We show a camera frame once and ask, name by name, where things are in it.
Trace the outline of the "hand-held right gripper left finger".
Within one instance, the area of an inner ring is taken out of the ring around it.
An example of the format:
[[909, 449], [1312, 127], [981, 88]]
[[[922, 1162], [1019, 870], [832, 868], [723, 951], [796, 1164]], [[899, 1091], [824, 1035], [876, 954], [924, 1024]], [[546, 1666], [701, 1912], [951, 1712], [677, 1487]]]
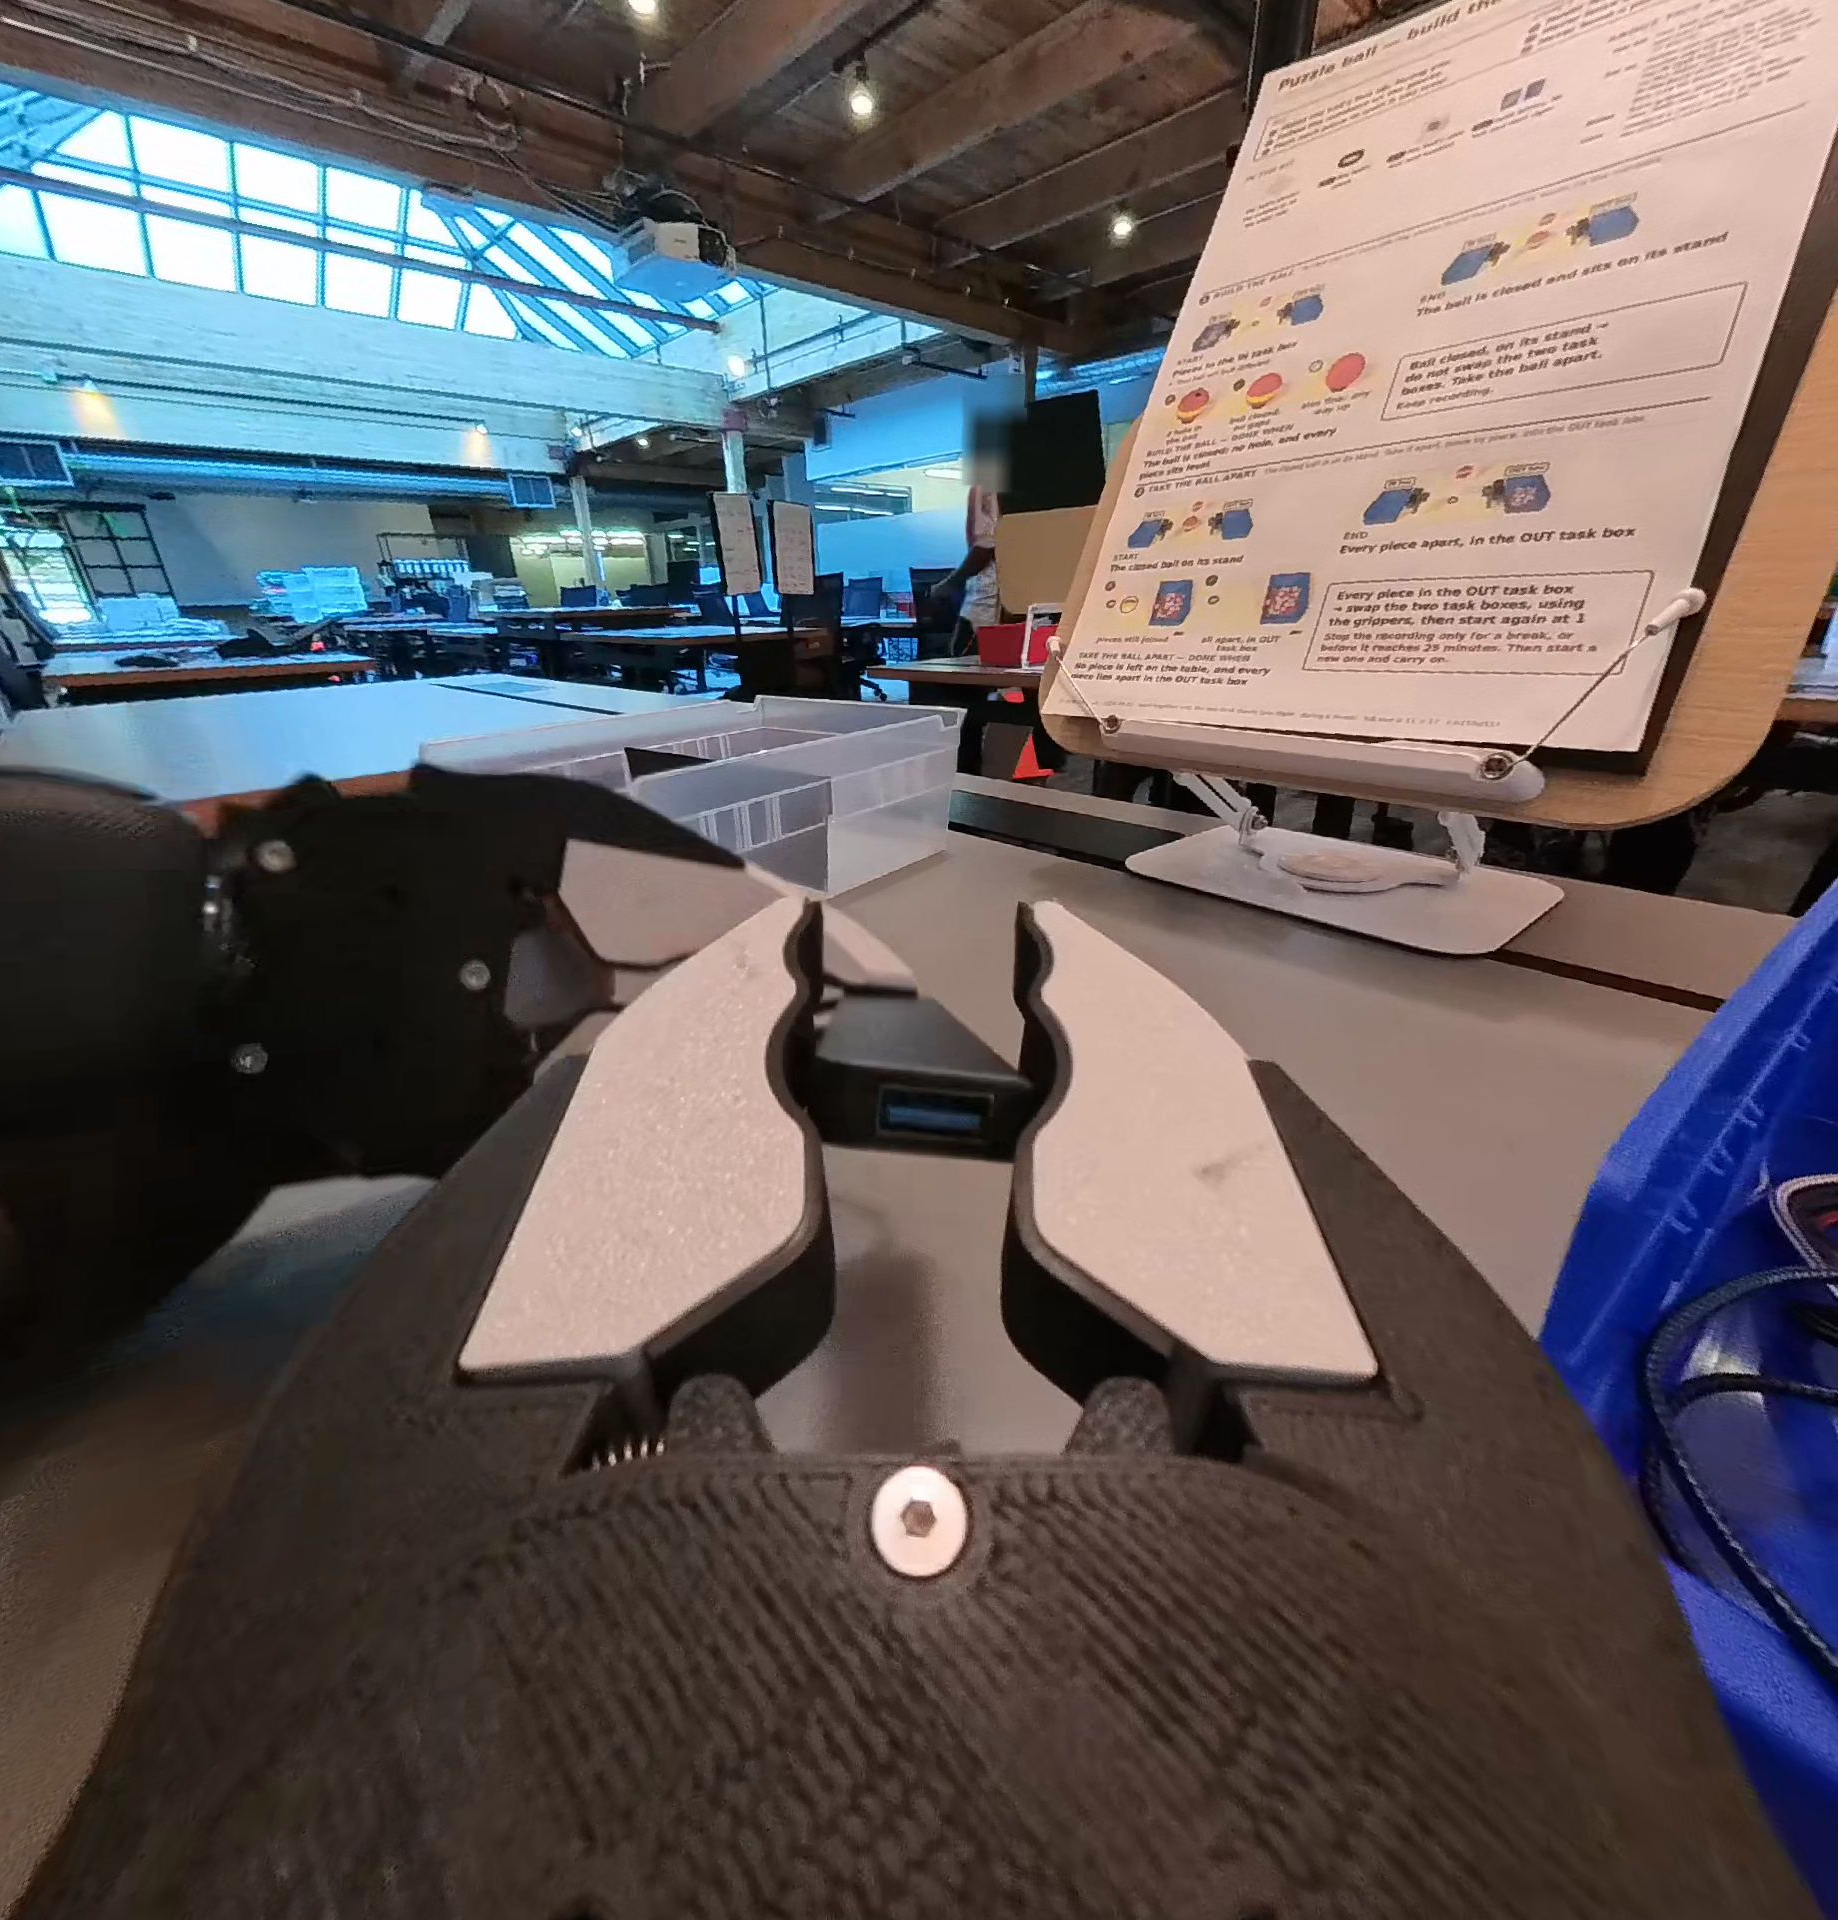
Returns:
[[778, 1385], [835, 1316], [815, 1130], [793, 1089], [819, 906], [778, 900], [595, 1039], [498, 1256], [469, 1380]]

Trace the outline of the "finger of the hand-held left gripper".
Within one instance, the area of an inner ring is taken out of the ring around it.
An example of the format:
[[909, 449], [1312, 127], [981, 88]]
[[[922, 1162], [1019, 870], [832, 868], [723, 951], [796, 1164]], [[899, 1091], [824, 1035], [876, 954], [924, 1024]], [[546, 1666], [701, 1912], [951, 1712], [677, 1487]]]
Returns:
[[576, 928], [528, 928], [509, 950], [500, 1014], [526, 1059], [557, 1059], [590, 1051], [631, 992]]
[[762, 868], [570, 841], [557, 884], [557, 903], [583, 948], [602, 966], [627, 973], [664, 973], [780, 900], [819, 906], [819, 965], [828, 986], [919, 994], [914, 976], [884, 942]]

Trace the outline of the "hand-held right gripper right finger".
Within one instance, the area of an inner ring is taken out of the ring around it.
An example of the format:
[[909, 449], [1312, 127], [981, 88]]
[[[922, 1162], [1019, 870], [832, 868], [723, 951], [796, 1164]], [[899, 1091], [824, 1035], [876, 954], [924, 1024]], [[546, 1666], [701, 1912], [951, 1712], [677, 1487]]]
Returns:
[[1376, 1358], [1252, 1063], [1168, 976], [1052, 900], [1018, 916], [1004, 1316], [1052, 1380], [1204, 1367], [1366, 1385]]

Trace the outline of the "clear plastic organiser box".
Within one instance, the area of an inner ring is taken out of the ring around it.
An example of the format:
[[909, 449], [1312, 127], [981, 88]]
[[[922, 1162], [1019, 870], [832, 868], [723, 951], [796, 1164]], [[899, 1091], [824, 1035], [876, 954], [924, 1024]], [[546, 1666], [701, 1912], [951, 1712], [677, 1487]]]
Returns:
[[832, 899], [944, 849], [959, 726], [954, 707], [764, 695], [436, 739], [420, 761], [595, 783], [738, 857], [828, 818]]

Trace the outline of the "grey metal usb hub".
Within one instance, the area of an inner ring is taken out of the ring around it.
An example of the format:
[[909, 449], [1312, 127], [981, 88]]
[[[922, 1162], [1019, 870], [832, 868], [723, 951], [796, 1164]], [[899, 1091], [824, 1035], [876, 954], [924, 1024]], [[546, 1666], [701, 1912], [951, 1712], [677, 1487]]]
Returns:
[[827, 1146], [1009, 1162], [1040, 1095], [930, 997], [847, 994], [813, 1020], [798, 1099]]

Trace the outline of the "grey desk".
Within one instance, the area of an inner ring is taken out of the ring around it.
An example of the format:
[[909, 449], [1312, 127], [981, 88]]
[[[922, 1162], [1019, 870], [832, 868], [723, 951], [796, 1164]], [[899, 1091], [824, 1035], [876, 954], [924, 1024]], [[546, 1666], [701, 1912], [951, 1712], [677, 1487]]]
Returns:
[[1022, 1070], [1043, 900], [1241, 1044], [1373, 1380], [1052, 1380], [1014, 1154], [818, 1133], [781, 1382], [469, 1380], [609, 1022], [434, 1175], [0, 1156], [0, 1917], [1813, 1917], [1426, 1211], [1531, 1275], [1652, 1016], [981, 845], [828, 905]]

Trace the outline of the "black plastic divider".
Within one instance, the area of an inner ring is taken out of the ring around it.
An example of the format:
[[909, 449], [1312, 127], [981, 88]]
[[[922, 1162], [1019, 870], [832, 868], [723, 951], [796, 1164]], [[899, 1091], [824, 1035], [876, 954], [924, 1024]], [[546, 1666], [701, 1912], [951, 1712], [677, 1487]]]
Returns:
[[831, 822], [818, 822], [747, 849], [740, 859], [755, 875], [813, 900], [828, 897]]

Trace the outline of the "blue plastic bin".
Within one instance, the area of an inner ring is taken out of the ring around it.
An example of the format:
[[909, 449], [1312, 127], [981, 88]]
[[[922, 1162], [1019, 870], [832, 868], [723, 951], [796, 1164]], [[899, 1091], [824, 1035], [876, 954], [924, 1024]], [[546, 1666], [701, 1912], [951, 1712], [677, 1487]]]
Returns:
[[1539, 1347], [1838, 1917], [1838, 881], [1615, 1141]]

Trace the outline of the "small wooden stand board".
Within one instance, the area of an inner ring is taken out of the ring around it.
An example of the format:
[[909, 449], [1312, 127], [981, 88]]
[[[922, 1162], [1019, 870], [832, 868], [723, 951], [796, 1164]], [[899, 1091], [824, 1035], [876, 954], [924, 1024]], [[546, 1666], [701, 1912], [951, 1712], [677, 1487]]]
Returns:
[[1080, 562], [1093, 537], [1097, 507], [1066, 510], [1009, 510], [995, 524], [994, 555], [1000, 606], [1010, 615], [1074, 606]]

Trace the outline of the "black monitor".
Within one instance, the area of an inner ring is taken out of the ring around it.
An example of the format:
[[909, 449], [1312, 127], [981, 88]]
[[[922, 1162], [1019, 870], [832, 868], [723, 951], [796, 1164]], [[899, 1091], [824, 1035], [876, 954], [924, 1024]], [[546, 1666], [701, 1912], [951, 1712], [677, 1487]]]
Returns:
[[1093, 508], [1105, 487], [1099, 390], [1027, 402], [1003, 429], [1000, 513]]

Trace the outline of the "white ceiling projector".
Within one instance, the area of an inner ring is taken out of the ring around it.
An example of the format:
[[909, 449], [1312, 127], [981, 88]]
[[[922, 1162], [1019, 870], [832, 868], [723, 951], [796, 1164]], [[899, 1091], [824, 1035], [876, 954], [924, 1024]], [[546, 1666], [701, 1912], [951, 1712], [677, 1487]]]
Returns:
[[738, 275], [738, 260], [718, 228], [702, 221], [638, 219], [613, 244], [614, 286], [651, 301], [702, 301]]

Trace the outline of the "wooden document stand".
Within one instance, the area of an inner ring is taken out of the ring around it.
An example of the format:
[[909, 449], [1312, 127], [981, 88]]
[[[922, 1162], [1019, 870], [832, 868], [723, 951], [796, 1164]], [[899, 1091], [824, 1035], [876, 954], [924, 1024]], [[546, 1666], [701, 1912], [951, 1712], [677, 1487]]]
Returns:
[[1099, 722], [1048, 717], [1049, 734], [1099, 764], [1226, 774], [1321, 798], [1474, 813], [1484, 822], [1564, 830], [1648, 825], [1701, 803], [1738, 777], [1779, 722], [1779, 710], [1817, 612], [1813, 592], [1838, 562], [1838, 292], [1763, 479], [1748, 502], [1721, 579], [1701, 619], [1681, 623], [1691, 643], [1667, 726], [1642, 774], [1554, 768], [1528, 802], [1501, 795], [1428, 793], [1407, 771], [1373, 766], [1362, 742], [1323, 743], [1269, 736], [1259, 750], [1127, 743]]

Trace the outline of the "printed instruction sheet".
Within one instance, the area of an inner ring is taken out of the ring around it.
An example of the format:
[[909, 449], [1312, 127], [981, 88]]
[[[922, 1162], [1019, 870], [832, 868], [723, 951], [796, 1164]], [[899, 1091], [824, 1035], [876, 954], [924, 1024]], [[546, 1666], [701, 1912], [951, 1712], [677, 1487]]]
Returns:
[[1048, 714], [1640, 752], [1838, 3], [1439, 5], [1271, 76]]

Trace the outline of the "black backing board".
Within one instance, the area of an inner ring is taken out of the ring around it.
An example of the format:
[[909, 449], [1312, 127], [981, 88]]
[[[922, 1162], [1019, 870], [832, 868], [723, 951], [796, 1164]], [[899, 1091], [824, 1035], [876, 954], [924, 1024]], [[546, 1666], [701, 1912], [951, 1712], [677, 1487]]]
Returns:
[[1813, 356], [1818, 334], [1838, 296], [1838, 111], [1795, 240], [1792, 268], [1773, 312], [1763, 360], [1744, 409], [1726, 479], [1761, 474], [1769, 464], [1797, 386]]

